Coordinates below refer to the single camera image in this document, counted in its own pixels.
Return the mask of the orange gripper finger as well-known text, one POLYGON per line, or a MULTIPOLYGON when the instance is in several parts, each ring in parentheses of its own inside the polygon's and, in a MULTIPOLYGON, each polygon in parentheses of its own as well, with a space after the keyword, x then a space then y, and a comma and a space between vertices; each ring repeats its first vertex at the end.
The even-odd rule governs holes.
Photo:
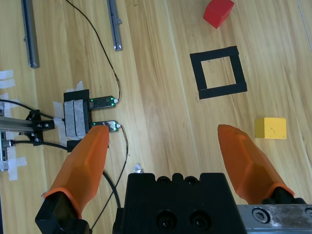
POLYGON ((82 211, 97 194, 108 145, 109 128, 95 126, 67 156, 36 215, 41 233, 91 233, 82 211))
POLYGON ((220 124, 218 141, 224 164, 240 198, 248 204, 305 204, 294 197, 267 156, 240 129, 220 124))

